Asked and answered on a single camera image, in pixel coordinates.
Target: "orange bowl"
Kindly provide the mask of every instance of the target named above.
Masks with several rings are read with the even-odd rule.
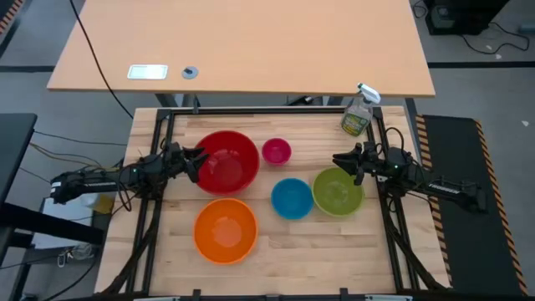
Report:
[[[204,258],[217,264],[238,263],[257,241],[257,219],[244,202],[222,198],[202,209],[193,232],[195,247]]]

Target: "desk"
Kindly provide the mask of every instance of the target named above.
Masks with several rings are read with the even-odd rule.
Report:
[[[88,0],[80,17],[116,91],[435,95],[407,0]],[[131,80],[132,64],[169,70]],[[48,88],[106,90],[78,24]]]
[[[149,154],[156,111],[136,111],[125,164],[136,161],[140,153]],[[405,137],[405,149],[415,153],[403,107],[384,107],[383,113],[386,126],[397,127]],[[366,199],[351,217],[330,217],[315,207],[304,219],[290,222],[271,207],[270,193],[278,181],[296,177],[311,184],[321,170],[334,166],[332,154],[350,151],[357,141],[366,139],[365,135],[353,138],[344,133],[340,118],[341,114],[177,116],[173,141],[186,147],[193,147],[217,130],[239,130],[258,148],[267,139],[280,136],[289,141],[293,154],[283,167],[271,167],[261,161],[255,181],[235,196],[253,209],[259,237],[252,253],[242,263],[231,266],[209,263],[197,253],[191,236],[196,215],[217,196],[202,191],[186,176],[170,180],[161,211],[150,295],[191,295],[194,288],[201,289],[203,295],[336,294],[342,287],[350,293],[393,293],[395,286],[373,178],[365,177]],[[395,132],[389,131],[388,139],[390,145],[400,146]],[[403,204],[415,254],[439,282],[448,285],[429,205],[413,196],[405,197]],[[134,200],[132,212],[114,215],[95,291],[110,284],[131,253],[139,207],[140,200]],[[145,266],[143,261],[140,263],[136,290],[140,289]],[[403,265],[402,273],[406,277]]]

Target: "bottle label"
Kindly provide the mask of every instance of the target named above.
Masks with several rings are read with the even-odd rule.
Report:
[[[351,135],[360,135],[368,125],[368,120],[357,115],[347,114],[342,121],[342,129]]]

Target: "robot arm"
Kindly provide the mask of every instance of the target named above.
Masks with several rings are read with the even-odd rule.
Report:
[[[158,155],[148,155],[117,171],[94,169],[70,171],[51,180],[50,197],[64,204],[82,194],[130,190],[148,196],[152,187],[165,184],[167,179],[185,172],[192,182],[198,182],[198,171],[208,157],[204,149],[181,148],[176,142]]]
[[[356,176],[355,185],[361,185],[364,174],[369,173],[384,182],[387,192],[394,196],[415,191],[454,202],[469,212],[487,212],[485,193],[476,183],[448,181],[436,176],[422,168],[409,152],[397,147],[390,147],[383,160],[374,143],[365,142],[364,149],[357,143],[351,152],[333,155],[333,163]]]

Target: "green bowl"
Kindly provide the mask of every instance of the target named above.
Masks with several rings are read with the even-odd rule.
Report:
[[[354,213],[364,200],[362,186],[355,186],[354,176],[338,167],[320,172],[314,180],[312,193],[319,209],[334,217]]]

